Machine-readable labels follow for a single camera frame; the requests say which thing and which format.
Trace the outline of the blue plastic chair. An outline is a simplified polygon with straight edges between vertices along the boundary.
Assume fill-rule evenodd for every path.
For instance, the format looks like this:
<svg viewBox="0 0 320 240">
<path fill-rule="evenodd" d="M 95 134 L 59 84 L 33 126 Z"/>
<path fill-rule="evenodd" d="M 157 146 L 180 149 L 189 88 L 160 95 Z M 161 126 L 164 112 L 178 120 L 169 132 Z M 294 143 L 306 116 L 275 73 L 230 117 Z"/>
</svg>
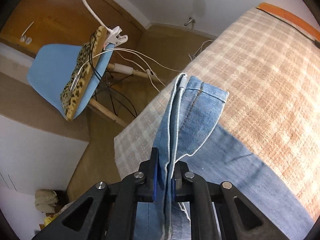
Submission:
<svg viewBox="0 0 320 240">
<path fill-rule="evenodd" d="M 60 94 L 71 78 L 80 49 L 81 46 L 69 44 L 45 45 L 39 50 L 27 73 L 27 80 L 31 87 L 53 105 L 63 117 L 65 117 L 65 113 Z M 96 70 L 101 76 L 106 70 L 112 53 L 113 51 L 109 51 L 100 55 Z M 86 108 L 99 82 L 93 75 L 74 118 L 77 118 Z"/>
</svg>

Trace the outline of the light blue denim pants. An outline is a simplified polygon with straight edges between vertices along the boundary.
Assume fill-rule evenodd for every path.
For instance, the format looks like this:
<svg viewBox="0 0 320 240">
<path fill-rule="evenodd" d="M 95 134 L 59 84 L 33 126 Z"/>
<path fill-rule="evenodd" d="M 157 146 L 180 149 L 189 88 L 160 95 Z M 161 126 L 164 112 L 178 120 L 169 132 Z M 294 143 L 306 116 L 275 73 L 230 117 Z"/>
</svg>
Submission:
<svg viewBox="0 0 320 240">
<path fill-rule="evenodd" d="M 135 239 L 190 239 L 189 205 L 173 202 L 178 161 L 211 183 L 231 182 L 289 239 L 303 239 L 313 221 L 284 182 L 219 125 L 228 93 L 194 76 L 176 77 L 153 146 L 157 148 L 154 203 L 140 203 Z"/>
</svg>

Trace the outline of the leopard print cushion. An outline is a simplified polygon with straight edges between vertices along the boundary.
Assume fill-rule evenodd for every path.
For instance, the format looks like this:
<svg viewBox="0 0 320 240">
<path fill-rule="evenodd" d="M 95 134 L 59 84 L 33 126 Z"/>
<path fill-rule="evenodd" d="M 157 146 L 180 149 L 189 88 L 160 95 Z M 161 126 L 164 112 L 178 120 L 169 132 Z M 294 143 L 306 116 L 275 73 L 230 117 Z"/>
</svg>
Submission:
<svg viewBox="0 0 320 240">
<path fill-rule="evenodd" d="M 65 119 L 73 120 L 84 92 L 91 80 L 94 69 L 99 60 L 99 53 L 104 48 L 107 38 L 107 29 L 102 25 L 90 36 L 80 49 L 76 58 L 76 65 L 70 80 L 66 83 L 60 94 Z"/>
</svg>

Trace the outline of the beige plaid bed sheet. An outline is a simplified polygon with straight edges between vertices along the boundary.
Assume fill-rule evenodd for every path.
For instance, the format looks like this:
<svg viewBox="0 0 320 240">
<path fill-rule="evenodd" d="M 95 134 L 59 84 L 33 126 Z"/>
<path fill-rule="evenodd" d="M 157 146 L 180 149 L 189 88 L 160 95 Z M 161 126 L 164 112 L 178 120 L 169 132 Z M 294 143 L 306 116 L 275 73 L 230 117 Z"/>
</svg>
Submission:
<svg viewBox="0 0 320 240">
<path fill-rule="evenodd" d="M 220 124 L 319 217 L 319 31 L 261 3 L 184 72 L 228 92 Z"/>
</svg>

